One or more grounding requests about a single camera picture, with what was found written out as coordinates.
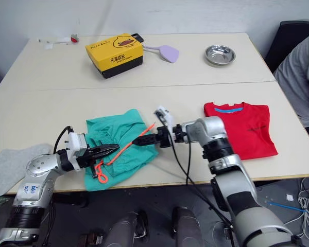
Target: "purple spatula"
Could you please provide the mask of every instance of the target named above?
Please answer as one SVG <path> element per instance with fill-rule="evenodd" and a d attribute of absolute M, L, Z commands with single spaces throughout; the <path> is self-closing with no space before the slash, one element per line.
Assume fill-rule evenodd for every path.
<path fill-rule="evenodd" d="M 178 50 L 168 45 L 162 45 L 159 47 L 151 47 L 143 45 L 143 47 L 146 49 L 158 50 L 160 52 L 160 55 L 171 63 L 175 63 L 180 55 L 180 52 Z"/>

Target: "gray towel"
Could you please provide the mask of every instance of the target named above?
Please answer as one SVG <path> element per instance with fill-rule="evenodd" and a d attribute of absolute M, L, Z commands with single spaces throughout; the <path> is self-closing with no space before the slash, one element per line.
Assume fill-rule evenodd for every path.
<path fill-rule="evenodd" d="M 52 146 L 39 144 L 22 150 L 4 149 L 0 153 L 0 196 L 25 176 L 26 165 L 34 157 L 50 153 Z"/>

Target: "cartoon duck illustration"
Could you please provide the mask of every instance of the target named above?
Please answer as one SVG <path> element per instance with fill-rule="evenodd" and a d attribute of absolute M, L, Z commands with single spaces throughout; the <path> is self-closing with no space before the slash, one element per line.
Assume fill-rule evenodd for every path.
<path fill-rule="evenodd" d="M 116 48 L 130 47 L 136 42 L 131 36 L 118 36 L 115 41 L 113 41 L 113 46 Z"/>

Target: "yellow box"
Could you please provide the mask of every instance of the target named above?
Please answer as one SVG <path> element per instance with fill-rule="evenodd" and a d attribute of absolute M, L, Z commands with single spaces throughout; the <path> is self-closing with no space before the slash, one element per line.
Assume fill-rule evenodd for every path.
<path fill-rule="evenodd" d="M 128 33 L 87 45 L 86 51 L 104 78 L 143 63 L 142 44 Z"/>

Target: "orange cord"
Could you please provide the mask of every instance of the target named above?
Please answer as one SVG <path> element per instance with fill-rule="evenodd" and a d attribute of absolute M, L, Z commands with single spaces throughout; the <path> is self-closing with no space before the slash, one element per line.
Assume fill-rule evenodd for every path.
<path fill-rule="evenodd" d="M 147 129 L 145 129 L 138 137 L 143 136 L 146 132 L 148 132 L 149 130 L 151 130 L 156 123 L 153 123 L 151 126 L 149 126 Z M 125 152 L 125 150 L 127 148 L 129 148 L 131 145 L 133 144 L 133 141 L 131 141 L 130 143 L 128 143 L 126 146 L 124 146 L 124 148 L 122 150 L 120 150 L 120 152 L 108 163 L 106 163 L 107 166 L 111 165 L 113 162 L 115 162 L 115 160 L 123 153 Z M 97 169 L 96 174 L 98 176 L 98 181 L 102 184 L 105 184 L 108 182 L 108 177 L 102 173 L 101 170 L 101 165 L 103 165 L 103 160 L 101 160 L 96 166 L 95 169 Z"/>

